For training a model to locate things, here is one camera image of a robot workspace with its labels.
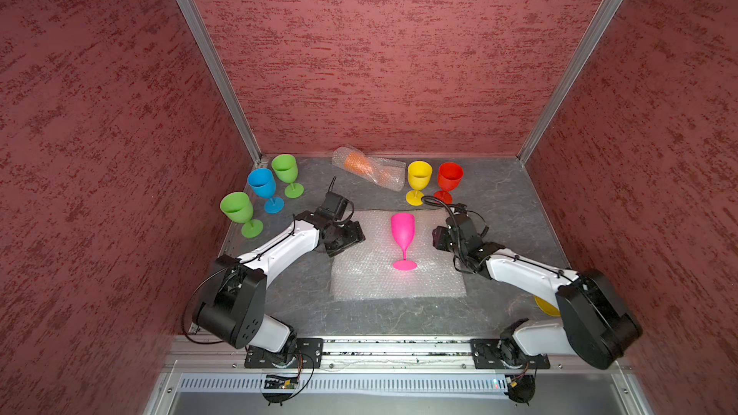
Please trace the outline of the pink glass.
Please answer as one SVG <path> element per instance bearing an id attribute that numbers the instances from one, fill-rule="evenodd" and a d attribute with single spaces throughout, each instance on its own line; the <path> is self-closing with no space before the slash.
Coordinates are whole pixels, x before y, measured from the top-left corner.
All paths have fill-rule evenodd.
<path id="1" fill-rule="evenodd" d="M 397 213 L 391 217 L 391 232 L 397 245 L 402 250 L 403 259 L 395 261 L 393 268 L 398 271 L 412 271 L 417 263 L 407 258 L 407 251 L 415 237 L 415 218 L 410 213 Z"/>

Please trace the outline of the red glass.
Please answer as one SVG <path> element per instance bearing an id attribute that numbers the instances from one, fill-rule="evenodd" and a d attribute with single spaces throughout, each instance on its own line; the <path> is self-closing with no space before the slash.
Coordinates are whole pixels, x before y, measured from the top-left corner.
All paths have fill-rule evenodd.
<path id="1" fill-rule="evenodd" d="M 463 168 L 457 163 L 442 163 L 438 169 L 439 190 L 434 197 L 446 205 L 451 205 L 453 203 L 451 191 L 459 186 L 463 175 Z"/>

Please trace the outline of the yellow glass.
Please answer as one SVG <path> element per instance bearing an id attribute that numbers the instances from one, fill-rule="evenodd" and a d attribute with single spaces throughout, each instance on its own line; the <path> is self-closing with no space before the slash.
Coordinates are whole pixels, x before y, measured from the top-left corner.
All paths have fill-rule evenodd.
<path id="1" fill-rule="evenodd" d="M 407 168 L 407 180 L 411 191 L 406 195 L 409 205 L 419 207 L 423 204 L 423 190 L 428 186 L 432 178 L 432 165 L 426 161 L 414 161 Z"/>

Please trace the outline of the orange glass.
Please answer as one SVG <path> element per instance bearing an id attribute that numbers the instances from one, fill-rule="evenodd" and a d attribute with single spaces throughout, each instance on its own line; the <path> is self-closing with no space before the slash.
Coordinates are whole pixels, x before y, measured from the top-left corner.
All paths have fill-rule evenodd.
<path id="1" fill-rule="evenodd" d="M 381 188 L 399 192 L 405 185 L 405 163 L 367 156 L 352 146 L 342 146 L 334 150 L 332 164 Z"/>

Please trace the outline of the dark green glass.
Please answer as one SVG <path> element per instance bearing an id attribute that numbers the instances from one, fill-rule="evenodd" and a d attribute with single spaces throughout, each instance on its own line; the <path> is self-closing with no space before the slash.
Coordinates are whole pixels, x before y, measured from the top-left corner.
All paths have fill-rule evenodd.
<path id="1" fill-rule="evenodd" d="M 299 170 L 296 157 L 290 154 L 278 155 L 272 159 L 271 165 L 277 178 L 286 184 L 286 197 L 297 199 L 304 194 L 304 187 L 297 182 Z"/>

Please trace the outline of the blue glass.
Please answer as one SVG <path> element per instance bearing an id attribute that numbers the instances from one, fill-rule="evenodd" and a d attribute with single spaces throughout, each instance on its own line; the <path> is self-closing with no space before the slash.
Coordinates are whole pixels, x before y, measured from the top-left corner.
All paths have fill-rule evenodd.
<path id="1" fill-rule="evenodd" d="M 284 200 L 276 196 L 276 181 L 271 170 L 258 168 L 252 171 L 247 179 L 250 188 L 255 194 L 263 199 L 264 211 L 268 214 L 276 214 L 284 209 Z"/>

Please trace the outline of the light green wine glass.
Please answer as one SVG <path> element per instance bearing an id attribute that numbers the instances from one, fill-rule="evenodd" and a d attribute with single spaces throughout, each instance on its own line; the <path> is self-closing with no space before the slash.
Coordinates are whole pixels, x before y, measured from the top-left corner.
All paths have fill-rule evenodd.
<path id="1" fill-rule="evenodd" d="M 254 206 L 242 191 L 226 195 L 220 202 L 221 211 L 234 223 L 241 225 L 241 234 L 256 238 L 263 232 L 263 222 L 254 218 Z"/>

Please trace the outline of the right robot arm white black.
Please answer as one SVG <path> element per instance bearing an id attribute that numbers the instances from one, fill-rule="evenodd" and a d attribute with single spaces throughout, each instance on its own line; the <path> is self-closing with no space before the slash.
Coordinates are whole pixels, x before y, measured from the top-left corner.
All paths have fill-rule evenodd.
<path id="1" fill-rule="evenodd" d="M 432 246 L 453 255 L 455 270 L 517 287 L 554 307 L 559 316 L 506 327 L 491 352 L 509 369 L 525 367 L 539 355 L 576 355 L 607 370 L 643 335 L 625 300 L 602 272 L 575 271 L 523 257 L 502 244 L 485 241 L 463 204 L 448 205 L 426 196 L 424 204 L 448 213 L 432 232 Z"/>

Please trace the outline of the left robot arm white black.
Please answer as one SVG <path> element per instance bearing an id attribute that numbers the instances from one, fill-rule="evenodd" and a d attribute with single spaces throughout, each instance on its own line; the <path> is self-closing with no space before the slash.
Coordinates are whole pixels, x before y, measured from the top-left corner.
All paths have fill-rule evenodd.
<path id="1" fill-rule="evenodd" d="M 297 352 L 294 328 L 265 313 L 271 282 L 300 257 L 322 248 L 335 257 L 365 240 L 349 199 L 327 191 L 315 211 L 295 215 L 288 227 L 254 251 L 221 256 L 196 287 L 191 322 L 239 350 L 261 349 L 289 361 Z"/>

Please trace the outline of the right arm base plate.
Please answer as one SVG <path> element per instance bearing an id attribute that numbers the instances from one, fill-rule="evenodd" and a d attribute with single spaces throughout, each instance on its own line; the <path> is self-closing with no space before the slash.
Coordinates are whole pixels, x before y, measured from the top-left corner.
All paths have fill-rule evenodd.
<path id="1" fill-rule="evenodd" d="M 471 355 L 475 368 L 522 372 L 523 370 L 548 370 L 551 363 L 545 355 L 527 355 L 509 339 L 471 339 Z"/>

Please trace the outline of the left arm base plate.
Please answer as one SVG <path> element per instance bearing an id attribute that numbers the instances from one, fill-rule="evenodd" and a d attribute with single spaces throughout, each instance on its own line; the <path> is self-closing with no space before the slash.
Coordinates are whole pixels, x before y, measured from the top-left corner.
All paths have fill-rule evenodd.
<path id="1" fill-rule="evenodd" d="M 244 367 L 247 369 L 318 369 L 321 366 L 325 340 L 313 337 L 297 337 L 288 340 L 284 349 L 269 352 L 249 345 L 246 348 Z"/>

